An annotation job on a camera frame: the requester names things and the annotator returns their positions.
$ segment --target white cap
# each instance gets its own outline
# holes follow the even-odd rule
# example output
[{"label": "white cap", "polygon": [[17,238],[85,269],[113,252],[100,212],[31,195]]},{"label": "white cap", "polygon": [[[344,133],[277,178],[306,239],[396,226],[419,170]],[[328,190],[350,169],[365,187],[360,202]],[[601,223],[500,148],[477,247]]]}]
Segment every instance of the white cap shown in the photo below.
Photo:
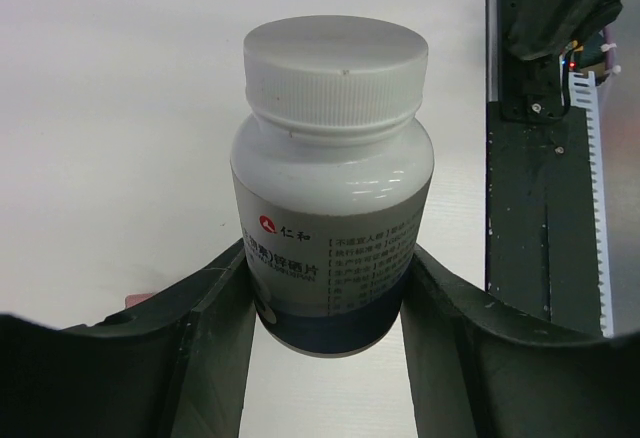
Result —
[{"label": "white cap", "polygon": [[303,129],[385,128],[422,103],[427,42],[384,21],[308,16],[262,25],[244,41],[253,111]]}]

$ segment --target white table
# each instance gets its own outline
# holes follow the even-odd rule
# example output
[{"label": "white table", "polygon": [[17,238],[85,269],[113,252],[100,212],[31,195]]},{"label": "white table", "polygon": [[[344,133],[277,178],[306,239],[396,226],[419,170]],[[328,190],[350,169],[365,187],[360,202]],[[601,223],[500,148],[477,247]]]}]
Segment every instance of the white table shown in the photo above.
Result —
[{"label": "white table", "polygon": [[[419,118],[436,174],[419,242],[481,286],[484,0],[0,0],[0,310],[95,323],[239,238],[228,156],[249,113],[242,40],[307,14],[428,40]],[[257,324],[241,436],[415,437],[400,323],[336,360]]]}]

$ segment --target gray label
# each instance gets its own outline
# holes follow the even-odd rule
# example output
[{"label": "gray label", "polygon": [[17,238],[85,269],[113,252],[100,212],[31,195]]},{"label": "gray label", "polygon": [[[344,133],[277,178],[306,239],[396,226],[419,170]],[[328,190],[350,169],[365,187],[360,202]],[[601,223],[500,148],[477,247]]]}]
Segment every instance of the gray label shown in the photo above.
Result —
[{"label": "gray label", "polygon": [[256,292],[269,307],[298,316],[357,310],[389,290],[406,270],[429,183],[385,210],[350,216],[297,213],[275,206],[234,175],[238,210]]}]

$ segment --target supplement bottle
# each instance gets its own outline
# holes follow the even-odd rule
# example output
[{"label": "supplement bottle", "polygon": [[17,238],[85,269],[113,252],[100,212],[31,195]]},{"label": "supplement bottle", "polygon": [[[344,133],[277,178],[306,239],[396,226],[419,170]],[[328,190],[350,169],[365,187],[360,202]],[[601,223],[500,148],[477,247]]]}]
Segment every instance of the supplement bottle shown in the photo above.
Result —
[{"label": "supplement bottle", "polygon": [[294,349],[352,354],[397,318],[433,173],[427,56],[417,33],[347,16],[245,39],[231,167],[256,308]]}]

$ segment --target red logo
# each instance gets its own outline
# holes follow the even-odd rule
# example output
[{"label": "red logo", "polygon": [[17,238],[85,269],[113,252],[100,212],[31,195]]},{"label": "red logo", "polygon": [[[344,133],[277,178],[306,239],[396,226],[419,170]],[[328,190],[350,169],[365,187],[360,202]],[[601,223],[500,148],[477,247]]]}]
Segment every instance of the red logo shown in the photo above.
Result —
[{"label": "red logo", "polygon": [[273,221],[271,221],[271,218],[269,218],[268,216],[262,215],[260,217],[260,225],[262,226],[264,231],[266,231],[267,233],[273,233],[273,234],[277,233],[276,225],[273,223]]}]

